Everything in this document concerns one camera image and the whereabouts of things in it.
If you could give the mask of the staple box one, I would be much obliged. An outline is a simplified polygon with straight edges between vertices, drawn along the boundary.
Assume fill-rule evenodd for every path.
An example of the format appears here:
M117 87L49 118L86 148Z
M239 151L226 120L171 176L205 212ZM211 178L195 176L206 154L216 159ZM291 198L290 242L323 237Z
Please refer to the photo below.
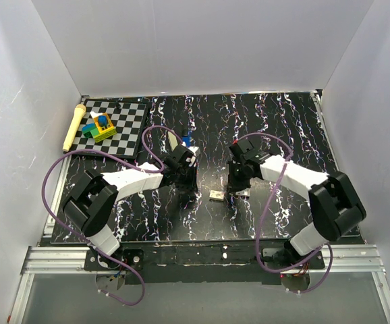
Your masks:
M235 193L236 196L250 197L250 189L240 190Z

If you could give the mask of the staple box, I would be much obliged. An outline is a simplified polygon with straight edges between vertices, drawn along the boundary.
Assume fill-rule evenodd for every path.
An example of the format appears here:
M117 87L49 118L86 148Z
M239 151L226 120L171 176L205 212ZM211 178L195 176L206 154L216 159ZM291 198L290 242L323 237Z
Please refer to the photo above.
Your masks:
M211 200L224 201L225 193L223 191L211 190L209 193L209 198Z

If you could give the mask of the white cream stapler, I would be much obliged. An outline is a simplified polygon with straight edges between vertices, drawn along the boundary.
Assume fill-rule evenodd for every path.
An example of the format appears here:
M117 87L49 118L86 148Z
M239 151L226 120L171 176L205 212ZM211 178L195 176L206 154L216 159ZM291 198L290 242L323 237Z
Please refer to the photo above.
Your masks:
M168 132L167 137L170 149L171 151L174 151L175 148L180 144L180 139L173 132Z

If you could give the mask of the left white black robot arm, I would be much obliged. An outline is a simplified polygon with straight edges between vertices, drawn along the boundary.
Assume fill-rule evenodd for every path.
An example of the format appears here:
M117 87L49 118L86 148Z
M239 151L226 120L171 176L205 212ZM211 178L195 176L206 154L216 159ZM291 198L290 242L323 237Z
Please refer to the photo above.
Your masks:
M177 145L159 164L143 163L137 168L127 168L113 173L99 173L93 169L82 174L72 188L61 210L84 237L101 250L99 261L106 269L117 269L123 260L120 243L107 222L114 204L128 196L145 190L175 186L183 193L195 192L197 146Z

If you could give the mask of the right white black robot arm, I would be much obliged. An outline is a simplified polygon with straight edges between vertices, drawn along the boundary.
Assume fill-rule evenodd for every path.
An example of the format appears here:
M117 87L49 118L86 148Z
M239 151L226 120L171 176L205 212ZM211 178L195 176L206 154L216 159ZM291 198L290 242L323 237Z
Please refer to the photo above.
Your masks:
M258 178L282 185L309 203L312 223L288 239L268 261L300 268L310 253L327 242L337 241L366 218L366 209L345 173L312 171L255 148L248 139L236 140L229 149L230 192L249 189L250 180Z

